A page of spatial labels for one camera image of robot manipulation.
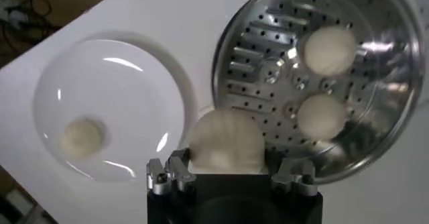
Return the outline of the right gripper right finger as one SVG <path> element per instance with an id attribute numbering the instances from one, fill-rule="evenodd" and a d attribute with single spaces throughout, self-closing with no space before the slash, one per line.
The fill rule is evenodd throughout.
<path id="1" fill-rule="evenodd" d="M 288 193 L 293 187 L 302 196 L 316 196 L 318 187 L 315 183 L 315 166 L 311 160 L 283 158 L 279 168 L 271 177 L 275 186 L 280 186 Z"/>

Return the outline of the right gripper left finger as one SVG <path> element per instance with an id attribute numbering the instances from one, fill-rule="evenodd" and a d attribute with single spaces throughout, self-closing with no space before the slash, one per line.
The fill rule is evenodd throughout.
<path id="1" fill-rule="evenodd" d="M 190 194 L 195 191 L 196 175 L 188 170 L 190 149 L 174 150 L 162 164 L 152 158 L 146 165 L 147 191 L 153 194 L 170 194 L 174 189 Z"/>

